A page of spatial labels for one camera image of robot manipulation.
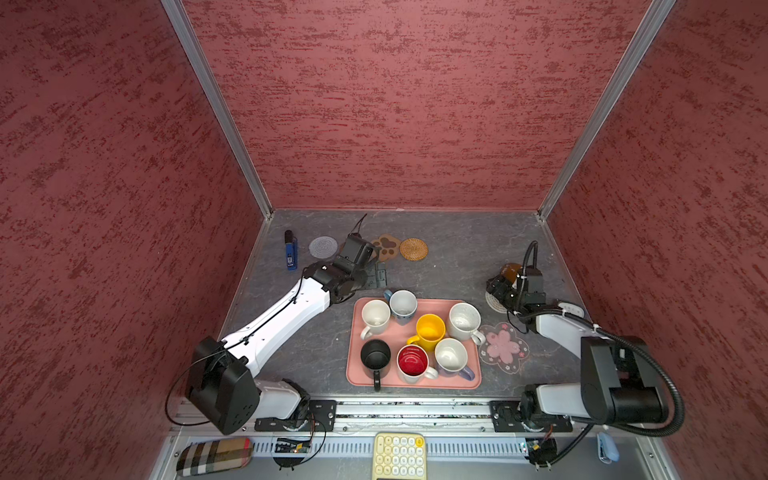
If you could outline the cream lace round coaster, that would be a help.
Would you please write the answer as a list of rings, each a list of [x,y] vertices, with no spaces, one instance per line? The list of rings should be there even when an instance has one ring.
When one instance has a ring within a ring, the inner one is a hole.
[[[508,309],[499,301],[497,300],[492,294],[486,292],[485,293],[485,300],[488,306],[495,312],[506,315],[508,313]]]

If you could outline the glossy amber round coaster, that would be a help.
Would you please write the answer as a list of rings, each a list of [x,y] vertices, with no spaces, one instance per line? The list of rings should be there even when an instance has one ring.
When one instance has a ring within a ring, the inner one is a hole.
[[[521,270],[522,266],[519,263],[507,263],[502,267],[500,274],[507,281],[515,283]]]

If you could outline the grey round coaster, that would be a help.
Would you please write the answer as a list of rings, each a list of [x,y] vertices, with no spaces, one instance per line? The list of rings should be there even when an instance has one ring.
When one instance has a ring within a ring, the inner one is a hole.
[[[338,252],[338,242],[331,236],[319,236],[309,244],[309,253],[318,260],[328,260]]]

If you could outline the brown paw print coaster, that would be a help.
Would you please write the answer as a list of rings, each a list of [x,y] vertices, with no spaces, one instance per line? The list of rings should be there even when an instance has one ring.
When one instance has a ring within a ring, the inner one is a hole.
[[[373,241],[377,249],[377,258],[379,262],[387,262],[398,257],[401,241],[390,234],[382,234]]]

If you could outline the pink flower coaster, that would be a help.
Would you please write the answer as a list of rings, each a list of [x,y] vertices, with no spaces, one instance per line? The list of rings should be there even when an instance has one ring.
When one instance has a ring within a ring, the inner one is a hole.
[[[522,371],[531,355],[531,348],[517,330],[508,323],[499,323],[482,325],[479,332],[485,336],[485,342],[478,347],[482,363],[496,366],[508,375]]]

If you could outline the woven tan round coaster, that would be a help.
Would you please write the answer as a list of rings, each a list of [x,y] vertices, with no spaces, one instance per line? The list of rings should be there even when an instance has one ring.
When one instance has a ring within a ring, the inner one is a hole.
[[[401,256],[412,262],[424,260],[428,253],[428,245],[421,239],[408,238],[400,243],[399,251]]]

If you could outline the pink plastic tray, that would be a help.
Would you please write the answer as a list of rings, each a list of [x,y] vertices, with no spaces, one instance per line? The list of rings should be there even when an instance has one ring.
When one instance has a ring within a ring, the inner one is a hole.
[[[372,387],[373,379],[370,371],[365,369],[360,358],[360,353],[365,340],[360,338],[365,324],[362,318],[362,310],[373,297],[363,297],[354,304],[352,317],[350,344],[346,365],[346,378],[350,384],[360,387]],[[448,322],[450,308],[458,304],[459,300],[446,299],[420,299],[418,309],[411,322],[407,325],[398,324],[393,318],[388,323],[387,330],[381,335],[372,336],[372,339],[382,339],[390,347],[392,358],[389,362],[389,371],[381,380],[382,388],[426,388],[426,389],[452,389],[473,390],[479,387],[482,381],[480,358],[478,347],[472,340],[463,341],[462,344],[468,352],[468,367],[474,372],[475,378],[467,380],[459,375],[445,376],[440,374],[437,379],[422,378],[415,384],[403,381],[397,370],[396,356],[398,351],[406,344],[406,341],[416,334],[417,320],[424,314],[435,314]]]

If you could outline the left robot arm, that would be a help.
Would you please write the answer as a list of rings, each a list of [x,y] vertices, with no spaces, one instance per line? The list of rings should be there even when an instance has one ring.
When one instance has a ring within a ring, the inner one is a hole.
[[[366,287],[369,265],[341,267],[316,262],[262,315],[222,340],[204,338],[195,347],[185,397],[221,434],[249,421],[286,420],[303,426],[309,394],[288,379],[259,380],[271,356],[309,320]]]

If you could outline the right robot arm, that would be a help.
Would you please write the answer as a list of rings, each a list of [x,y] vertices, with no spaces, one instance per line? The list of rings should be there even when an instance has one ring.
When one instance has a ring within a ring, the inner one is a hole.
[[[577,383],[529,385],[522,394],[520,419],[542,428],[560,417],[628,427],[660,424],[669,414],[661,392],[666,382],[637,353],[640,339],[617,341],[567,301],[549,302],[541,272],[533,267],[499,273],[486,281],[486,293],[504,311],[535,333],[556,342],[580,360]]]

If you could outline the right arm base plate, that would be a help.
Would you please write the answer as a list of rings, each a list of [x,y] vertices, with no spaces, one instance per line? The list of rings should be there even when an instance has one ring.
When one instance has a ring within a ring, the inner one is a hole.
[[[490,418],[496,433],[546,434],[573,431],[569,417],[543,413],[538,408],[527,411],[521,409],[519,404],[518,400],[489,402]]]

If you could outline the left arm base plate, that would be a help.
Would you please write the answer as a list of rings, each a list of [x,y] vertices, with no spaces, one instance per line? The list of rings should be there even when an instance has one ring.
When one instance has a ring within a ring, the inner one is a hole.
[[[321,432],[331,432],[336,409],[337,402],[334,400],[301,400],[288,418],[256,418],[253,429],[257,432],[305,434],[319,427]]]

